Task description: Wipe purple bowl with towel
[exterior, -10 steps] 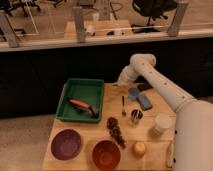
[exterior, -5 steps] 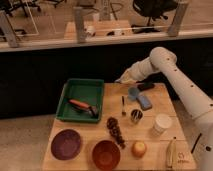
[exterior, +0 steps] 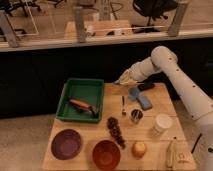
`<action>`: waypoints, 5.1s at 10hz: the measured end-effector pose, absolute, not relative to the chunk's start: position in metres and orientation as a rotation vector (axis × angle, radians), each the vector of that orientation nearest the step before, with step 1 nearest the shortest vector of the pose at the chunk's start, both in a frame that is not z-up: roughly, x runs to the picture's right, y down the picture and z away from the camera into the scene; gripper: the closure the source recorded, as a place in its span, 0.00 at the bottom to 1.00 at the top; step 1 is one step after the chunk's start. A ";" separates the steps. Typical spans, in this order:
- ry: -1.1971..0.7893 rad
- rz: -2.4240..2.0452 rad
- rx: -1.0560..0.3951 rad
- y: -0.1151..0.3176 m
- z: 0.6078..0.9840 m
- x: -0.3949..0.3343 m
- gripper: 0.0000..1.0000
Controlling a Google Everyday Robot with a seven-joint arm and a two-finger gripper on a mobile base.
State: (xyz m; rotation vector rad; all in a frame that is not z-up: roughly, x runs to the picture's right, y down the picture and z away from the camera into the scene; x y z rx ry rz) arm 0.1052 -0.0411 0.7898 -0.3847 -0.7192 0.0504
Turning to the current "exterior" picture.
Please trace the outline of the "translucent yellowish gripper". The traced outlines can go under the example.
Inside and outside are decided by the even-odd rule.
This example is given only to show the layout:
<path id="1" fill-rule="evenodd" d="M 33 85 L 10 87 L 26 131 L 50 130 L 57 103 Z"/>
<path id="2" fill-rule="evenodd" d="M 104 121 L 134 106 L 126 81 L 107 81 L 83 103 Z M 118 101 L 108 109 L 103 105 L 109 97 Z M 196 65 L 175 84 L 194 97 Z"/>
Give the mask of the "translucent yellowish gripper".
<path id="1" fill-rule="evenodd" d="M 122 75 L 115 81 L 115 84 L 130 86 L 136 84 L 136 81 L 130 77 L 130 71 L 126 69 Z"/>

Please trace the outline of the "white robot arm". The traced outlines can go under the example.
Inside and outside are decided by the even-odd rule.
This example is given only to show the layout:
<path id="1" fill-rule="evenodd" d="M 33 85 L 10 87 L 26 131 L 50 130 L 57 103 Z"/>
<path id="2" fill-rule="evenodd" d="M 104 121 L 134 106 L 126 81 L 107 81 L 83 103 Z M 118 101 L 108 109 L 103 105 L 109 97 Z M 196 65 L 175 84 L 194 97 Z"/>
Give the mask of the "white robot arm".
<path id="1" fill-rule="evenodd" d="M 150 57 L 134 63 L 115 83 L 131 85 L 163 72 L 204 136 L 206 147 L 201 171 L 213 171 L 213 100 L 180 69 L 177 61 L 174 52 L 165 46 L 157 46 Z"/>

